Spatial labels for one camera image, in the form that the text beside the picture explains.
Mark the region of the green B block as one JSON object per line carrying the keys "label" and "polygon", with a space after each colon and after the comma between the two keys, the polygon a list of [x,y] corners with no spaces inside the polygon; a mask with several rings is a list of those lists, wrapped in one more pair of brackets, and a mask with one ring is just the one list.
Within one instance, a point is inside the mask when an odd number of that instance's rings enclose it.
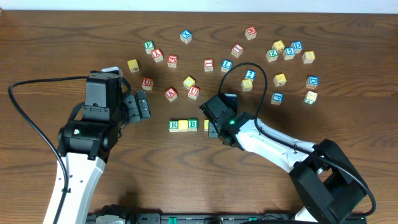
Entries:
{"label": "green B block", "polygon": [[198,131],[198,120],[197,119],[189,119],[188,120],[188,130],[191,132]]}

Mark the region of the green R block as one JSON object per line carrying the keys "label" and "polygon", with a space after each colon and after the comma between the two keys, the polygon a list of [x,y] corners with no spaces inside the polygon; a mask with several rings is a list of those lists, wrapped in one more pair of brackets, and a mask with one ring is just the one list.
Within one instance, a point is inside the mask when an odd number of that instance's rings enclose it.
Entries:
{"label": "green R block", "polygon": [[179,132],[178,121],[169,121],[169,131]]}

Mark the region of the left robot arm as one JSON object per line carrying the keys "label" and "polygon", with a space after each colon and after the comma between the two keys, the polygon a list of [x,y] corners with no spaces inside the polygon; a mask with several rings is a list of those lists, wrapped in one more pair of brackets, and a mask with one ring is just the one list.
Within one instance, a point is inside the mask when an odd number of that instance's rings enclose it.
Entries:
{"label": "left robot arm", "polygon": [[123,126],[150,118],[146,93],[131,92],[118,67],[92,71],[86,96],[58,133],[61,160],[45,223],[84,223],[96,185]]}

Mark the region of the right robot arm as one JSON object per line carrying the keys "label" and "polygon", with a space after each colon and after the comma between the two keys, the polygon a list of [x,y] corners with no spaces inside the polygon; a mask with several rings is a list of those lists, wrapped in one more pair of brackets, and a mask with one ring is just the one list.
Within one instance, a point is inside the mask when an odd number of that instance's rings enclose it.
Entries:
{"label": "right robot arm", "polygon": [[304,207],[295,215],[285,215],[286,222],[352,223],[365,218],[353,210],[371,193],[335,142],[301,141],[252,114],[237,114],[236,95],[216,95],[200,109],[210,122],[210,137],[262,156],[289,174]]}

